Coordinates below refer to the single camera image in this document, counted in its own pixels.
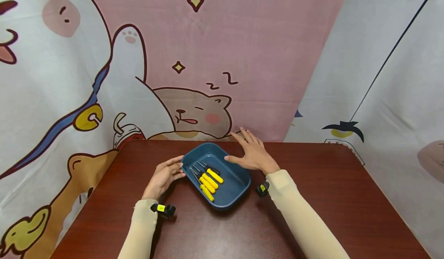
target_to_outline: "hand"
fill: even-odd
[[[231,136],[242,145],[245,156],[242,158],[225,156],[225,160],[231,163],[237,163],[246,169],[259,169],[265,175],[280,170],[276,161],[265,151],[264,143],[249,130],[244,130],[242,127],[240,129],[245,140],[235,133],[231,133]]]
[[[181,169],[183,163],[180,163],[182,157],[183,155],[169,159],[156,167],[153,177],[143,192],[142,199],[158,200],[174,180],[185,177]]]

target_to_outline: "black bird drawing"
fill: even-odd
[[[363,142],[363,133],[361,132],[361,130],[359,130],[358,127],[355,127],[356,124],[357,124],[356,121],[351,121],[351,122],[340,121],[339,125],[338,124],[327,125],[326,127],[322,128],[322,130],[335,129],[344,132],[350,131],[357,134]]]

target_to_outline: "cartoon tongue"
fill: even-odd
[[[14,53],[9,49],[8,46],[0,46],[0,61],[7,64],[14,64],[17,60]]]
[[[198,124],[198,121],[196,119],[181,119],[181,120],[189,124]]]

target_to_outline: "wooden table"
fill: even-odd
[[[160,162],[185,154],[201,142],[134,140],[110,166],[90,200],[59,244],[52,259],[117,258],[141,197]],[[217,143],[242,156],[238,143]],[[352,259],[429,258],[391,204],[345,146],[323,143],[266,143]],[[215,212],[187,178],[170,188],[164,204],[176,216],[159,220],[152,258],[304,258],[269,197],[254,187],[229,212]]]

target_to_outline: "screwdriver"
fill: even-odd
[[[203,177],[205,180],[208,181],[208,183],[210,183],[210,185],[211,185],[215,190],[219,188],[219,185],[217,185],[217,183],[214,182],[214,180],[213,180],[211,177],[209,177],[206,173],[202,172],[200,169],[196,168],[195,165],[193,165],[193,167],[196,169],[199,178],[200,178],[200,177]]]
[[[207,189],[211,192],[211,193],[215,193],[216,190],[214,189],[214,187],[210,184],[210,182],[208,182],[207,180],[205,180],[202,175],[197,174],[195,171],[193,171],[193,173],[195,173],[197,175],[197,179],[204,184],[205,187],[207,187]]]
[[[200,188],[202,190],[202,192],[208,197],[208,199],[213,202],[214,201],[214,197],[210,194],[210,191],[207,189],[207,187],[205,185],[203,185],[199,179],[197,178],[197,174],[195,173],[195,171],[193,171],[192,168],[190,168],[190,170],[193,172],[193,175],[196,177],[196,180],[199,182],[200,184]]]
[[[207,169],[211,169],[214,173],[216,173],[217,175],[221,175],[221,172],[217,170],[217,168],[213,168],[212,166],[208,165],[207,163],[205,163],[204,161],[197,161],[201,166],[203,166],[203,168],[205,170]]]
[[[199,162],[199,161],[197,161],[197,162],[202,166],[202,168],[204,168],[208,172],[208,174],[211,175],[211,177],[216,179],[216,181],[219,182],[219,184],[223,183],[223,179],[219,176],[220,171],[218,171],[217,169],[207,165],[204,162]]]

